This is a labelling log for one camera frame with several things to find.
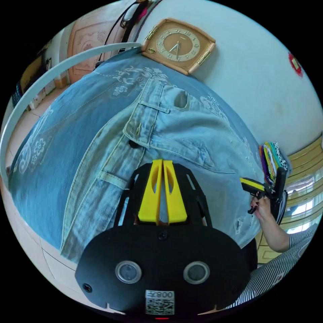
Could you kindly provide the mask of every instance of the woman's arm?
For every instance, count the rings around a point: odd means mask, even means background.
[[[265,219],[259,219],[263,235],[268,246],[275,252],[285,252],[289,249],[289,234],[287,234],[270,214]]]
[[[284,252],[289,249],[289,234],[287,234],[275,221],[270,212],[268,198],[258,200],[253,198],[251,206],[256,208],[255,215],[258,218],[268,246],[275,252]]]

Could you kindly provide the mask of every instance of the cable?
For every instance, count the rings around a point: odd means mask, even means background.
[[[141,22],[139,29],[137,30],[137,33],[135,35],[135,37],[133,38],[134,41],[137,41],[138,37],[139,37],[139,33],[141,32],[142,26],[144,25],[144,23],[146,22],[148,16],[150,15],[150,13],[152,12],[153,9],[155,9],[160,3],[162,2],[162,0],[159,0],[155,6],[152,5],[151,9],[148,9],[148,13],[146,14],[146,16],[144,17],[143,21]]]
[[[131,30],[133,29],[134,25],[136,24],[140,14],[143,12],[143,10],[147,7],[148,1],[147,0],[141,0],[139,1],[139,6],[136,8],[133,16],[131,17],[131,19],[129,21],[127,21],[127,28],[125,30],[125,33],[123,35],[123,38],[121,40],[121,43],[127,42],[128,38],[130,36]]]
[[[136,2],[134,2],[134,3],[132,3],[121,15],[120,15],[120,17],[117,19],[117,21],[114,23],[114,25],[112,26],[112,28],[111,28],[111,30],[110,30],[110,32],[109,32],[109,34],[108,34],[108,36],[107,36],[107,38],[106,38],[106,40],[105,40],[105,42],[104,42],[104,45],[106,45],[107,44],[107,41],[108,41],[108,39],[109,39],[109,37],[110,37],[110,35],[111,35],[111,33],[112,33],[112,30],[113,30],[113,28],[116,26],[116,24],[118,23],[118,21],[126,14],[126,12],[129,10],[129,8],[131,8],[134,4],[137,4],[138,2],[136,1]],[[101,55],[100,55],[100,57],[99,57],[99,60],[98,60],[98,62],[100,62],[100,60],[101,60],[101,57],[102,57],[102,54],[103,53],[101,53]]]

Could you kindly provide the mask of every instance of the red sticker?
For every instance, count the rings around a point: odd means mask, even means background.
[[[274,281],[273,285],[276,285],[278,282],[280,282],[280,281],[282,280],[282,278],[284,277],[284,275],[285,275],[285,272],[283,272],[283,273],[281,273],[281,274],[277,275],[277,277],[276,277],[276,279],[275,279],[275,281]]]
[[[297,61],[297,59],[290,52],[288,53],[288,59],[289,59],[289,62],[291,64],[292,68],[297,73],[297,75],[300,76],[300,77],[303,77],[303,71],[302,71],[302,68],[300,67],[299,62]]]

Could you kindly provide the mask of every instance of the striped shirt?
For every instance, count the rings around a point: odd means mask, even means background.
[[[318,225],[289,235],[289,249],[251,273],[250,281],[239,298],[227,309],[247,302],[271,289],[294,267],[311,242]]]

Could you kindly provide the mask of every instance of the white wall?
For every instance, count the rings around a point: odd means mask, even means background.
[[[53,37],[50,46],[46,50],[45,59],[51,58],[52,67],[67,59],[67,47],[74,23],[75,22],[70,23],[68,26],[66,26],[60,32],[58,32]],[[61,78],[65,76],[67,76],[67,80],[69,83],[69,76],[67,71],[61,74]]]
[[[288,49],[265,28],[212,1],[163,0],[147,17],[137,42],[143,43],[165,17],[216,39],[216,50],[194,76],[227,102],[259,144],[277,140],[290,155],[322,133],[322,105],[311,81],[295,73]]]

